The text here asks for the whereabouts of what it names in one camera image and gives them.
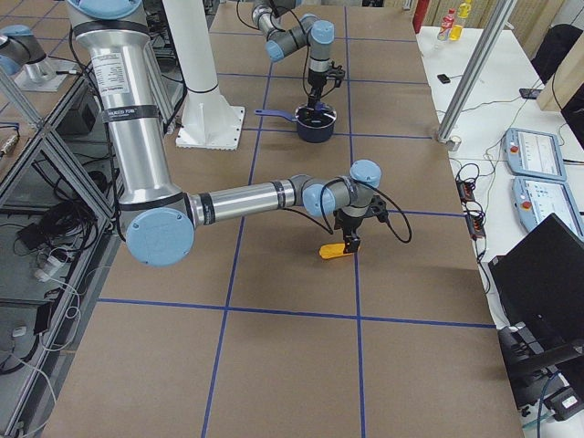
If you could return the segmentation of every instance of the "sticker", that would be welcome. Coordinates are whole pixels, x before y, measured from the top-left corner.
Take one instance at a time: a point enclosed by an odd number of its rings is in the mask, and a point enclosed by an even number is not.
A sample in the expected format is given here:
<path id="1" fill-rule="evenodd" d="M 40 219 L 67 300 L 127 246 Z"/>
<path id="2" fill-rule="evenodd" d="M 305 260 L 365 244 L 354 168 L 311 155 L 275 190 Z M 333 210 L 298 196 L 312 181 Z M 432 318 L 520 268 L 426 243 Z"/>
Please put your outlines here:
<path id="1" fill-rule="evenodd" d="M 95 77 L 98 81 L 99 94 L 101 96 L 112 96 L 114 94 L 129 93 L 128 79 L 126 78 L 126 68 L 121 58 L 121 53 L 109 53 L 99 55 L 91 59 L 95 70 Z"/>
<path id="2" fill-rule="evenodd" d="M 562 402 L 562 405 L 564 405 L 564 408 L 569 409 L 572 406 L 574 406 L 576 403 L 578 403 L 578 399 L 572 395 L 572 396 L 568 397 L 566 400 L 564 400 Z"/>

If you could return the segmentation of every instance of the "red object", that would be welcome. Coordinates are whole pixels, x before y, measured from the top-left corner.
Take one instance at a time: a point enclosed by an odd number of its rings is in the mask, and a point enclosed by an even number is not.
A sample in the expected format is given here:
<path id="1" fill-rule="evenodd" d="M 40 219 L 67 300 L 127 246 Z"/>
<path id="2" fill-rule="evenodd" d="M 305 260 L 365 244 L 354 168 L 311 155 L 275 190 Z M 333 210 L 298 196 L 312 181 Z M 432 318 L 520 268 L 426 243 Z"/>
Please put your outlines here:
<path id="1" fill-rule="evenodd" d="M 430 5 L 430 0 L 419 0 L 416 6 L 416 12 L 413 13 L 413 31 L 416 34 L 420 33 L 420 27 L 422 27 L 423 19 L 426 17 L 426 12 L 428 12 L 428 6 Z"/>

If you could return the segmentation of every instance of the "table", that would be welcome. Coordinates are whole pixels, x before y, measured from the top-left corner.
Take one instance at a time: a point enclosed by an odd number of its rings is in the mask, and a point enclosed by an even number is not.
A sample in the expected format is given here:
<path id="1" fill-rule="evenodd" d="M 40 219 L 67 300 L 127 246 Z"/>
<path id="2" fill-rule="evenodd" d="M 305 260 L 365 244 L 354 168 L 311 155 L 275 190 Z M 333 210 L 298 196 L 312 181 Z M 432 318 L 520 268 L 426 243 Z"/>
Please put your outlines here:
<path id="1" fill-rule="evenodd" d="M 290 124 L 252 115 L 304 101 L 304 53 L 270 65 L 264 39 L 223 4 L 215 64 L 228 101 L 247 108 L 244 132 L 237 151 L 167 138 L 173 178 L 197 193 L 332 177 L 367 157 L 409 215 L 412 243 L 368 221 L 358 255 L 325 262 L 318 247 L 340 236 L 278 212 L 198 229 L 166 269 L 122 247 L 43 436 L 521 436 L 448 157 L 432 140 L 411 15 L 298 12 L 337 27 L 333 58 L 348 80 L 327 100 L 333 138 L 304 143 Z"/>
<path id="2" fill-rule="evenodd" d="M 434 105 L 437 110 L 446 110 L 452 99 L 459 78 L 452 83 L 442 84 L 436 75 L 462 75 L 481 29 L 465 29 L 464 36 L 456 42 L 447 42 L 442 48 L 435 47 L 437 27 L 423 27 L 418 35 L 418 44 L 429 84 L 432 88 Z M 466 109 L 474 108 L 483 102 L 506 101 L 484 105 L 479 109 L 462 113 L 453 134 L 463 138 L 457 152 L 450 152 L 453 173 L 461 164 L 476 163 L 481 173 L 492 171 L 491 164 L 485 159 L 485 150 L 499 142 L 506 129 L 523 128 L 556 133 L 565 159 L 584 161 L 584 151 L 574 137 L 564 118 L 558 112 L 544 112 L 534 100 L 525 101 L 519 97 L 519 88 L 542 88 L 537 73 L 510 30 L 503 31 L 491 57 L 477 81 L 473 92 L 465 104 Z M 525 235 L 527 231 L 519 222 L 512 199 L 512 181 L 500 148 L 491 150 L 496 160 L 494 177 L 479 178 L 474 195 L 479 203 L 487 207 L 486 217 L 486 262 L 498 255 L 506 254 Z M 584 166 L 567 165 L 568 183 L 574 193 L 579 210 L 584 210 Z M 479 243 L 479 250 L 484 248 Z M 496 292 L 489 293 L 489 304 L 495 323 L 499 328 L 508 325 Z M 534 419 L 530 415 L 523 423 Z M 546 437 L 580 436 L 584 433 L 584 414 L 580 413 L 566 422 L 544 422 Z M 526 431 L 526 437 L 536 436 L 535 430 Z"/>

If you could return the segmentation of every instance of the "blue and white device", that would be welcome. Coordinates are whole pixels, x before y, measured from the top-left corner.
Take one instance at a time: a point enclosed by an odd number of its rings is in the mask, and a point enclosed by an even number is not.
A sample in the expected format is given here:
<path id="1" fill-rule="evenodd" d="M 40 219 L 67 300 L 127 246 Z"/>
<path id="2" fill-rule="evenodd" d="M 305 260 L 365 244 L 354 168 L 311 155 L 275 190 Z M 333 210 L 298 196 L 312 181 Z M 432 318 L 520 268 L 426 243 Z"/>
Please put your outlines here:
<path id="1" fill-rule="evenodd" d="M 510 128 L 502 143 L 515 175 L 566 181 L 566 168 L 556 135 Z"/>
<path id="2" fill-rule="evenodd" d="M 518 176 L 513 181 L 513 195 L 519 219 L 528 232 L 555 213 L 584 240 L 584 224 L 566 182 Z"/>

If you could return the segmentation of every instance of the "yellow bottle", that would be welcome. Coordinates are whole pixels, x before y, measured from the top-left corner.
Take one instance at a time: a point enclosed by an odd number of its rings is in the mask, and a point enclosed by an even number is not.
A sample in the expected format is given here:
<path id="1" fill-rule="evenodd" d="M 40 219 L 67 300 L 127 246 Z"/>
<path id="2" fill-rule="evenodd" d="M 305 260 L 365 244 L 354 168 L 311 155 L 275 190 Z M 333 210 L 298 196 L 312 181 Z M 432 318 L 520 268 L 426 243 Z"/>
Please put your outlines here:
<path id="1" fill-rule="evenodd" d="M 463 33 L 464 23 L 466 22 L 466 18 L 471 13 L 471 9 L 473 6 L 471 3 L 473 0 L 464 0 L 460 6 L 458 6 L 458 11 L 456 12 L 456 20 L 454 21 L 453 30 L 450 32 L 450 39 L 451 41 L 457 41 L 460 39 L 460 35 Z"/>

